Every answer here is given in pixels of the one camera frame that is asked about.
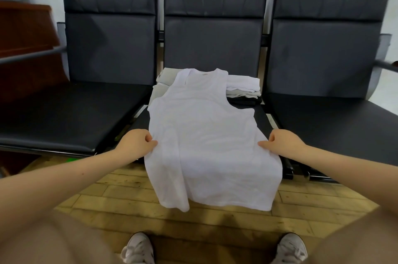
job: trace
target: white sneaker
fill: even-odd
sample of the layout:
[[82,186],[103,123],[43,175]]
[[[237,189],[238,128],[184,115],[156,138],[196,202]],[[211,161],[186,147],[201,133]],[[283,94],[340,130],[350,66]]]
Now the white sneaker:
[[120,257],[128,264],[155,264],[152,244],[143,232],[137,232],[130,238],[127,246],[123,247]]
[[289,263],[299,264],[308,257],[304,241],[290,232],[284,235],[278,244],[276,257],[271,264]]

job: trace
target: row of seats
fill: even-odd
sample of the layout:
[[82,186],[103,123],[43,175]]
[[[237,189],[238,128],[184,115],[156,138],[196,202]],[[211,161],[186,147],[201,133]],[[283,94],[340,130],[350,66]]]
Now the row of seats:
[[[0,148],[84,157],[112,145],[155,83],[157,1],[64,0],[70,82],[3,110]],[[270,113],[310,145],[398,164],[398,116],[365,100],[387,1],[274,0],[265,105],[254,107],[266,136]],[[164,67],[257,77],[265,6],[164,0]],[[148,125],[144,110],[131,129]]]

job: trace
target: metal armrest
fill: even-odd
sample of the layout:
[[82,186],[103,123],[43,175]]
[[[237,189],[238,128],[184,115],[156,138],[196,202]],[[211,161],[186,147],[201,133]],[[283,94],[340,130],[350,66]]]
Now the metal armrest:
[[398,67],[397,66],[394,66],[393,64],[390,64],[390,63],[387,63],[387,62],[384,62],[384,61],[381,61],[381,60],[376,60],[375,61],[375,66],[398,73]]
[[66,50],[67,50],[66,46],[61,46],[61,47],[56,47],[56,48],[50,49],[50,50],[32,52],[32,53],[27,53],[24,55],[8,56],[5,58],[0,58],[0,65],[12,63],[12,62],[18,62],[20,60],[26,60],[29,58],[37,58],[37,57],[41,57],[41,56],[45,56],[45,55],[53,55],[55,53],[62,53],[62,52],[65,52]]

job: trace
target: chair backrest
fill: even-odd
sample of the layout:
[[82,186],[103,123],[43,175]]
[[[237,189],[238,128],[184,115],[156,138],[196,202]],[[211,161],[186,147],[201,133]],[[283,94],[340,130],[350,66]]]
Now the chair backrest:
[[64,0],[71,81],[151,85],[157,0]]
[[263,92],[360,97],[387,0],[274,0]]
[[164,66],[256,77],[266,0],[164,0]]

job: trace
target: tank top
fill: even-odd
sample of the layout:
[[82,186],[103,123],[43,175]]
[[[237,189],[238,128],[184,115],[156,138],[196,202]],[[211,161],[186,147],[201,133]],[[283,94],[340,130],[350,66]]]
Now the tank top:
[[266,140],[254,109],[226,99],[228,72],[180,71],[148,107],[149,131],[159,143],[145,167],[162,206],[189,210],[188,199],[210,206],[269,211],[282,179],[279,156]]

